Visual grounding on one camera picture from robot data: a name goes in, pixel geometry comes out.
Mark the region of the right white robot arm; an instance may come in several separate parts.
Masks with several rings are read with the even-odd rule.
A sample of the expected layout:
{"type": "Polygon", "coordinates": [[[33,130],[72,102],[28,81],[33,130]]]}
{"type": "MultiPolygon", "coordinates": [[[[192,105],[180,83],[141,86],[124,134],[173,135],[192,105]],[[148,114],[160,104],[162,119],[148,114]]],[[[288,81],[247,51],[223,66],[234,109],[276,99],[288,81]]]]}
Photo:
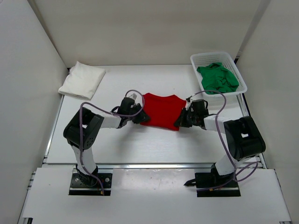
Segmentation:
{"type": "Polygon", "coordinates": [[[186,99],[186,106],[175,121],[176,127],[198,126],[206,131],[216,131],[224,145],[225,155],[211,168],[210,182],[223,185],[227,176],[234,176],[235,170],[248,159],[266,150],[265,142],[251,116],[236,120],[209,114],[208,103],[203,99],[186,99]]]}

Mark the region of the white t-shirt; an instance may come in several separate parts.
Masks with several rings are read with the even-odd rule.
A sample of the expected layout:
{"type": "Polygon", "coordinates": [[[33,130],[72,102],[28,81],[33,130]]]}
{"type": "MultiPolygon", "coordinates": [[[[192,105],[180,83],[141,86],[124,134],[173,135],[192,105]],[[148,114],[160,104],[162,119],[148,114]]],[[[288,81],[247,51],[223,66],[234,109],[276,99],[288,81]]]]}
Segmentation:
{"type": "Polygon", "coordinates": [[[91,100],[105,73],[105,69],[77,61],[71,67],[63,85],[58,89],[58,93],[91,100]]]}

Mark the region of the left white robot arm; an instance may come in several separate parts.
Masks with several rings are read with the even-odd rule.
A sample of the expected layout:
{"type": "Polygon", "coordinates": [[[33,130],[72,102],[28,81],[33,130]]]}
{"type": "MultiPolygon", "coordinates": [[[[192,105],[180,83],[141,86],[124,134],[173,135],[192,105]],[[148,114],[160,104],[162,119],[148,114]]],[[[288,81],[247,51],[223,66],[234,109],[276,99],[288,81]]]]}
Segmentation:
{"type": "Polygon", "coordinates": [[[94,113],[82,105],[70,120],[64,129],[63,137],[75,153],[76,170],[83,184],[88,187],[101,184],[92,152],[92,145],[100,129],[120,129],[129,121],[134,124],[150,121],[150,116],[146,114],[142,105],[131,97],[125,97],[121,104],[110,112],[100,110],[99,113],[94,113]]]}

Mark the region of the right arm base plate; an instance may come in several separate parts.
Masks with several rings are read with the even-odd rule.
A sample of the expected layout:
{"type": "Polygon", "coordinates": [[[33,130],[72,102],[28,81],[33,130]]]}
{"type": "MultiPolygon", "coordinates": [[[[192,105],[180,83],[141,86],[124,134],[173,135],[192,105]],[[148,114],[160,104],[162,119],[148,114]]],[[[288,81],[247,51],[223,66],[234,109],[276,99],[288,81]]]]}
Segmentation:
{"type": "Polygon", "coordinates": [[[185,187],[196,187],[197,197],[240,197],[239,185],[233,180],[233,173],[219,175],[216,168],[210,173],[195,173],[195,178],[188,180],[185,187]]]}

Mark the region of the green t-shirt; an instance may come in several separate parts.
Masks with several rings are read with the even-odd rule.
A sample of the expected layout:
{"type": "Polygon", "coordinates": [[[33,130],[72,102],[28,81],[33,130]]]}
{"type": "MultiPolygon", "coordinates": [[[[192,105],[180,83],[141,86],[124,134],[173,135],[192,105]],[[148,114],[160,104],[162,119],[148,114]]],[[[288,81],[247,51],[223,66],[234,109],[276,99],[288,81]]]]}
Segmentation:
{"type": "Polygon", "coordinates": [[[214,95],[217,92],[231,93],[235,92],[239,87],[239,82],[234,74],[222,66],[222,63],[211,63],[206,67],[199,66],[197,72],[201,74],[201,84],[206,93],[214,95]]]}

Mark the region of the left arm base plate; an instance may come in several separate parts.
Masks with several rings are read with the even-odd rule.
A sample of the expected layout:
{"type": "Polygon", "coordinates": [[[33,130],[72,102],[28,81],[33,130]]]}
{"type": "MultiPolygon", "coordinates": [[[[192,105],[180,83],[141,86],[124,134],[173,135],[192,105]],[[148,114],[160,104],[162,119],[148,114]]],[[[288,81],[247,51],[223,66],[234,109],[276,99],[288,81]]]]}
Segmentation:
{"type": "Polygon", "coordinates": [[[98,173],[103,189],[96,179],[83,178],[79,173],[73,172],[69,187],[70,196],[110,196],[112,187],[112,173],[98,173]]]}

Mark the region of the red t-shirt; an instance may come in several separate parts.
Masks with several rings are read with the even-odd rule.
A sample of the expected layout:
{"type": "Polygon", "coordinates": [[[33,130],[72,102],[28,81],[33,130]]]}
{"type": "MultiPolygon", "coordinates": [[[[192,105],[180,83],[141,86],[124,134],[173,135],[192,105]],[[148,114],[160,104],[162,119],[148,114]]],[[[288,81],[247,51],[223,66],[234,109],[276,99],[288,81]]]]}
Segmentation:
{"type": "Polygon", "coordinates": [[[146,93],[143,97],[145,99],[143,110],[150,120],[142,122],[141,125],[166,128],[172,131],[179,130],[174,123],[179,118],[182,109],[185,108],[185,100],[176,95],[161,97],[151,93],[146,93]]]}

